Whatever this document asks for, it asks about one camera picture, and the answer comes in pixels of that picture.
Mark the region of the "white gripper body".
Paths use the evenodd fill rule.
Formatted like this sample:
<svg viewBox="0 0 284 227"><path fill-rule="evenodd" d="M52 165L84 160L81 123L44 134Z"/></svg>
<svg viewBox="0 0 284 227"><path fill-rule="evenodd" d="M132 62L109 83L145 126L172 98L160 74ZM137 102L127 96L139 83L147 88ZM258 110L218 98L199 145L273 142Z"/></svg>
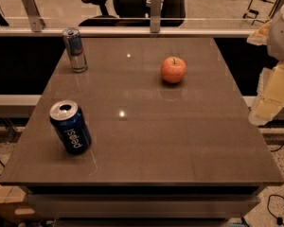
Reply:
<svg viewBox="0 0 284 227"><path fill-rule="evenodd" d="M276 12L270 24L267 49L271 57L284 61L284 4Z"/></svg>

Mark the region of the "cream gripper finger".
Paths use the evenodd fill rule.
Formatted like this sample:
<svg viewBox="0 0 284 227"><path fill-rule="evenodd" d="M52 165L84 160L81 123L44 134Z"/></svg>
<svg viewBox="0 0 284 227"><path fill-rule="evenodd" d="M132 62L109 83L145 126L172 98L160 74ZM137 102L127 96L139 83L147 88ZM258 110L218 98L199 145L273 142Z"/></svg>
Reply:
<svg viewBox="0 0 284 227"><path fill-rule="evenodd" d="M257 96L249 113L249 121L263 126L272 121L284 107L284 61L273 69L263 68L258 79Z"/></svg>
<svg viewBox="0 0 284 227"><path fill-rule="evenodd" d="M266 45L270 25L271 25L271 22L268 21L263 26L261 26L257 31L253 32L247 38L247 43L253 44L253 45Z"/></svg>

